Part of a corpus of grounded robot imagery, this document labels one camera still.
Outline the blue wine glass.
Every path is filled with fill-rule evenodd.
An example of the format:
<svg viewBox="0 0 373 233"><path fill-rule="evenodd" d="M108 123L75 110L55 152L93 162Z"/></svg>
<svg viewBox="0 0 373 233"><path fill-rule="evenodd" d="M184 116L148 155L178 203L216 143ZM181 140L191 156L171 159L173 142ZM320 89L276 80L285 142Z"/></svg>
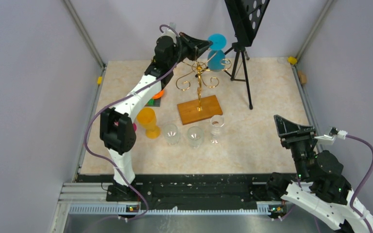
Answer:
<svg viewBox="0 0 373 233"><path fill-rule="evenodd" d="M209 41L212 42L210 52L208 54L207 66L211 71L221 71L225 65L222 64L225 54L223 49L226 46L227 40L224 35L215 33L209 36Z"/></svg>

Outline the clear wine glass back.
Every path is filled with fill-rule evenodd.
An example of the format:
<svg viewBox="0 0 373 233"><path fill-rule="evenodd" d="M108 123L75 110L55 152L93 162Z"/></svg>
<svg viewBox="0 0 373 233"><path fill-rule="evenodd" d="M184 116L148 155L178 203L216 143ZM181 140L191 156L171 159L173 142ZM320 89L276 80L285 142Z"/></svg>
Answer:
<svg viewBox="0 0 373 233"><path fill-rule="evenodd" d="M222 135L222 130L224 127L224 117L222 115L214 115L210 119L211 125L211 143L217 144L219 143L219 139Z"/></svg>

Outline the clear wine glass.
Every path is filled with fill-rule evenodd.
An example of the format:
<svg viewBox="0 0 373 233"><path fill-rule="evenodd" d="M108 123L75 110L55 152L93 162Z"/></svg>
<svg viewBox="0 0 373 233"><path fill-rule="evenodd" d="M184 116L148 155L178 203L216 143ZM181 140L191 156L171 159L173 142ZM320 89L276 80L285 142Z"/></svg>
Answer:
<svg viewBox="0 0 373 233"><path fill-rule="evenodd" d="M176 145L180 141L180 131L174 124L167 124L163 127L163 135L168 145Z"/></svg>
<svg viewBox="0 0 373 233"><path fill-rule="evenodd" d="M204 132L200 127L190 127L187 131L187 138L192 148L198 148L203 143Z"/></svg>
<svg viewBox="0 0 373 233"><path fill-rule="evenodd" d="M210 119L211 125L211 143L217 144L219 143L219 139L222 135L222 130L224 127L224 117L222 115L214 115Z"/></svg>

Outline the yellow wine glass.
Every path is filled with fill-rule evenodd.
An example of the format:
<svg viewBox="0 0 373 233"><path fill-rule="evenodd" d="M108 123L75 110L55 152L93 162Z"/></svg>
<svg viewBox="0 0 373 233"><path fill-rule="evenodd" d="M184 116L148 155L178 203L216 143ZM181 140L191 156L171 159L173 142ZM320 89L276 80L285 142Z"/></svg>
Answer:
<svg viewBox="0 0 373 233"><path fill-rule="evenodd" d="M143 108L136 116L138 123L145 129L145 135L149 139L156 139L159 137L161 131L157 126L157 119L155 111L152 108Z"/></svg>

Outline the clear wine glass front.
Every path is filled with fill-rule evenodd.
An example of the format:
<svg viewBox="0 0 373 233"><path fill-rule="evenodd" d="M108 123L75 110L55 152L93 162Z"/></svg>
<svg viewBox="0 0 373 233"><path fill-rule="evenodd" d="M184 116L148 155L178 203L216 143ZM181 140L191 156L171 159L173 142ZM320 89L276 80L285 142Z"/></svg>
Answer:
<svg viewBox="0 0 373 233"><path fill-rule="evenodd" d="M167 124L163 127L163 135L168 145L176 145L180 141L180 131L174 124Z"/></svg>

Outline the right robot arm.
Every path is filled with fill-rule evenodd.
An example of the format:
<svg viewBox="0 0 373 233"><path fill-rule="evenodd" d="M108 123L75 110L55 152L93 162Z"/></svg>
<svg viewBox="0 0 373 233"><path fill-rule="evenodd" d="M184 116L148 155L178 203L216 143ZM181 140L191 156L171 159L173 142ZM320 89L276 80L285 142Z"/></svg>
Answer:
<svg viewBox="0 0 373 233"><path fill-rule="evenodd" d="M280 115L273 118L282 147L291 151L297 180L272 173L265 187L267 197L293 203L336 233L373 233L373 215L357 197L373 172L373 146L335 127L317 136L313 126L296 124ZM317 144L331 145L337 138L359 141L372 153L370 167L356 189L342 175L344 166L334 154L315 152Z"/></svg>

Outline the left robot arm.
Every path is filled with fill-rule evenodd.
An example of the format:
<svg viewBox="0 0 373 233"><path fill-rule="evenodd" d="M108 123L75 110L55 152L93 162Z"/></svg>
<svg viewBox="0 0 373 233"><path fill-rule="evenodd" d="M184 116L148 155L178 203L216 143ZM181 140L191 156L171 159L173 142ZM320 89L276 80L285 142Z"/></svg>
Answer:
<svg viewBox="0 0 373 233"><path fill-rule="evenodd" d="M197 60L213 42L185 33L166 33L156 41L154 56L137 85L120 102L101 111L100 139L114 162L112 193L124 200L136 197L131 149L136 142L133 122L147 102L163 90L173 76L173 69L184 59Z"/></svg>

